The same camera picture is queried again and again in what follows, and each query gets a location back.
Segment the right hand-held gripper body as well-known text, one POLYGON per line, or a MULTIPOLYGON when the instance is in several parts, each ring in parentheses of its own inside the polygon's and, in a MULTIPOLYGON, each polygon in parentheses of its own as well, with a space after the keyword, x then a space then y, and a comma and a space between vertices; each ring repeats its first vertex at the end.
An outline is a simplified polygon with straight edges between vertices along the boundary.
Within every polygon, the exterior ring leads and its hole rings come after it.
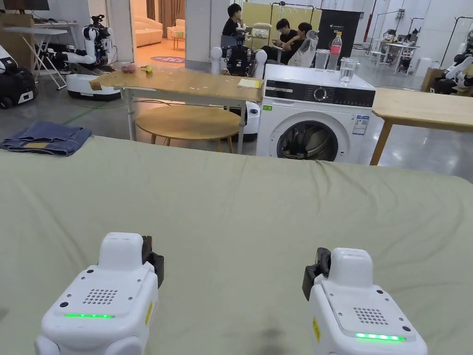
POLYGON ((315 355, 426 355, 428 347, 393 298, 373 282, 367 251, 319 247, 304 271, 315 355))

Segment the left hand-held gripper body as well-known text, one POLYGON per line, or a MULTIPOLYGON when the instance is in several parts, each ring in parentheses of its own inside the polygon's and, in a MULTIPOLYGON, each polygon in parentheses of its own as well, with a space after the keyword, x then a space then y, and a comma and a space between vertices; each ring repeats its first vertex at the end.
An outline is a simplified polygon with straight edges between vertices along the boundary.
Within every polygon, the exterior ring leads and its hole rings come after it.
POLYGON ((108 233, 97 264, 81 271, 45 313, 37 355, 142 355, 164 280, 152 237, 108 233))

